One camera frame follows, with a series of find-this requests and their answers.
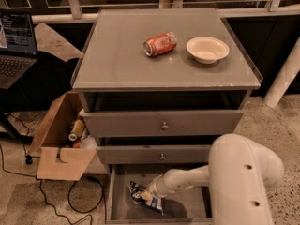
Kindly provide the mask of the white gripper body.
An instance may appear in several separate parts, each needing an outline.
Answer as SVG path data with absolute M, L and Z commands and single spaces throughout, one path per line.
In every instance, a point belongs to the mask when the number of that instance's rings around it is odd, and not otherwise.
M 168 195 L 168 189 L 162 177 L 156 177 L 152 180 L 147 190 L 155 198 L 164 198 Z

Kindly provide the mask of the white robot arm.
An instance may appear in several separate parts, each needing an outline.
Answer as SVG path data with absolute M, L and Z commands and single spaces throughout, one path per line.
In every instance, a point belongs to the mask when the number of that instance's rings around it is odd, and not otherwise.
M 280 157 L 237 134 L 217 138 L 208 164 L 171 169 L 156 177 L 141 197 L 147 201 L 198 186 L 209 186 L 214 225 L 274 225 L 266 190 L 284 175 Z

